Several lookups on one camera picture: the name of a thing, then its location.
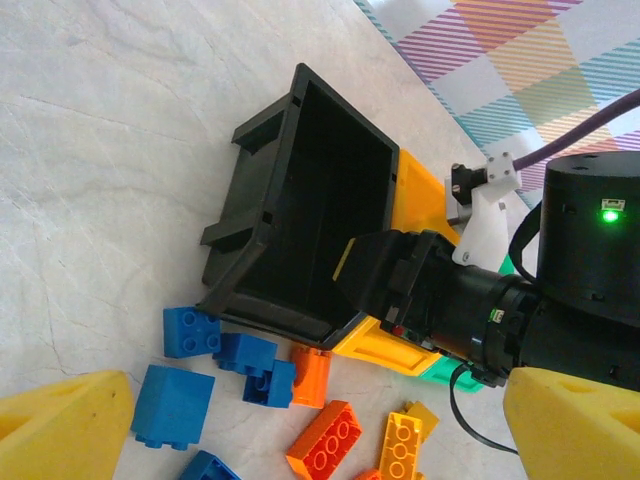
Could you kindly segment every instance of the lego brick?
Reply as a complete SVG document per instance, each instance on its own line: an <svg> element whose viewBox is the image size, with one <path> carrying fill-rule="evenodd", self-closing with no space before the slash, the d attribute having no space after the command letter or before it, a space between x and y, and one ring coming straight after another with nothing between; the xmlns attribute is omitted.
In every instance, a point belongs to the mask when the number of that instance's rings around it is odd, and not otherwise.
<svg viewBox="0 0 640 480"><path fill-rule="evenodd" d="M422 428L420 429L421 443L424 443L438 426L438 422L440 422L440 419L420 402L407 402L401 413L422 420Z"/></svg>
<svg viewBox="0 0 640 480"><path fill-rule="evenodd" d="M178 480L241 480L222 460L200 450Z"/></svg>
<svg viewBox="0 0 640 480"><path fill-rule="evenodd" d="M299 345L292 349L291 361L296 365L293 403L323 408L329 383L331 352Z"/></svg>
<svg viewBox="0 0 640 480"><path fill-rule="evenodd" d="M354 478L354 480L382 480L382 474L380 473L380 470L374 468L372 470L367 470L366 472L361 473L356 478Z"/></svg>
<svg viewBox="0 0 640 480"><path fill-rule="evenodd" d="M380 473L389 480L415 480L420 453L422 420L391 412L387 419Z"/></svg>
<svg viewBox="0 0 640 480"><path fill-rule="evenodd" d="M220 351L213 354L222 370L262 377L273 369L278 346L246 333L223 333Z"/></svg>
<svg viewBox="0 0 640 480"><path fill-rule="evenodd" d="M293 399L296 366L291 362L274 360L273 371L261 377L247 377L242 400L265 407L288 408Z"/></svg>
<svg viewBox="0 0 640 480"><path fill-rule="evenodd" d="M214 383L207 375L149 365L131 424L136 440L175 450L198 443Z"/></svg>
<svg viewBox="0 0 640 480"><path fill-rule="evenodd" d="M193 307L165 308L164 356L186 358L220 351L220 320Z"/></svg>
<svg viewBox="0 0 640 480"><path fill-rule="evenodd" d="M351 405L334 400L320 412L287 452L299 478L326 480L362 434Z"/></svg>

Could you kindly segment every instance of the lego stud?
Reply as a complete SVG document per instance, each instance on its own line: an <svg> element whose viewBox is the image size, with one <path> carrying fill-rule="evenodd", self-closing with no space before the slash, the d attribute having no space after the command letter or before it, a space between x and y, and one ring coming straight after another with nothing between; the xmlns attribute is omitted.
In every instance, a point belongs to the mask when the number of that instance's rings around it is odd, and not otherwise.
<svg viewBox="0 0 640 480"><path fill-rule="evenodd" d="M389 467L389 473L393 478L403 478L404 465L402 465L400 462L393 462Z"/></svg>
<svg viewBox="0 0 640 480"><path fill-rule="evenodd" d="M313 457L313 468L316 470L324 470L327 466L327 454L324 452L316 453L316 456Z"/></svg>
<svg viewBox="0 0 640 480"><path fill-rule="evenodd" d="M349 423L348 422L340 422L338 424L337 434L340 440L344 440L349 436Z"/></svg>
<svg viewBox="0 0 640 480"><path fill-rule="evenodd" d="M398 437L398 440L401 442L406 442L411 438L411 430L409 430L409 427L406 425L400 425L396 429L396 437Z"/></svg>
<svg viewBox="0 0 640 480"><path fill-rule="evenodd" d="M327 441L324 444L324 449L327 451L327 453L333 455L338 451L339 446L340 443L338 442L338 439L334 436L330 436L327 438Z"/></svg>
<svg viewBox="0 0 640 480"><path fill-rule="evenodd" d="M402 460L409 454L409 450L402 443L398 443L393 447L393 455L398 459Z"/></svg>

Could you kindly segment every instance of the yellow lego brick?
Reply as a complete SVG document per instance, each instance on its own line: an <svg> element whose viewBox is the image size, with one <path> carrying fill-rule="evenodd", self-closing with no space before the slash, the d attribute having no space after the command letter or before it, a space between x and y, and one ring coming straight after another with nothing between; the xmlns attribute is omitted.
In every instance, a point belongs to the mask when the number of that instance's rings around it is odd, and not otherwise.
<svg viewBox="0 0 640 480"><path fill-rule="evenodd" d="M416 480L422 420L391 412L387 419L380 473L385 480Z"/></svg>
<svg viewBox="0 0 640 480"><path fill-rule="evenodd" d="M440 419L420 402L407 402L401 413L422 420L422 430L420 430L421 443L424 443L438 426L438 422L440 422Z"/></svg>

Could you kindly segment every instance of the black cable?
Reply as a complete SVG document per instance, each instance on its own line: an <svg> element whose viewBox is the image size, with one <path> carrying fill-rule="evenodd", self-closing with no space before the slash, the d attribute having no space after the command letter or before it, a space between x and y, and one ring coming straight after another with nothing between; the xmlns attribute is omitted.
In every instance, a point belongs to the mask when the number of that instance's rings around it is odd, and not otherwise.
<svg viewBox="0 0 640 480"><path fill-rule="evenodd" d="M518 455L517 450L496 443L493 440L489 440L487 437L480 435L473 428L471 428L471 426L462 416L462 413L460 413L460 409L458 408L458 404L456 403L456 397L453 393L453 389L456 385L456 382L458 381L458 378L460 378L460 375L468 370L469 366L463 363L453 371L453 373L451 374L451 380L449 380L449 399L451 400L451 411L453 412L453 416L456 417L456 420L458 421L462 429L480 443L483 443L488 447L495 448L496 450L501 450L503 452L509 452Z"/></svg>

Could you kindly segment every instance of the black connector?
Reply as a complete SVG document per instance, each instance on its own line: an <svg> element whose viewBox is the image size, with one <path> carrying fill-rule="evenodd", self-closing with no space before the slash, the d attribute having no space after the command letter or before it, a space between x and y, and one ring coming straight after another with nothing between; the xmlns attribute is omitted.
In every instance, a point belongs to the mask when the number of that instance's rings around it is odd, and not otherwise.
<svg viewBox="0 0 640 480"><path fill-rule="evenodd" d="M462 206L471 205L471 190L487 183L487 169L467 168L459 163L451 166L451 194Z"/></svg>

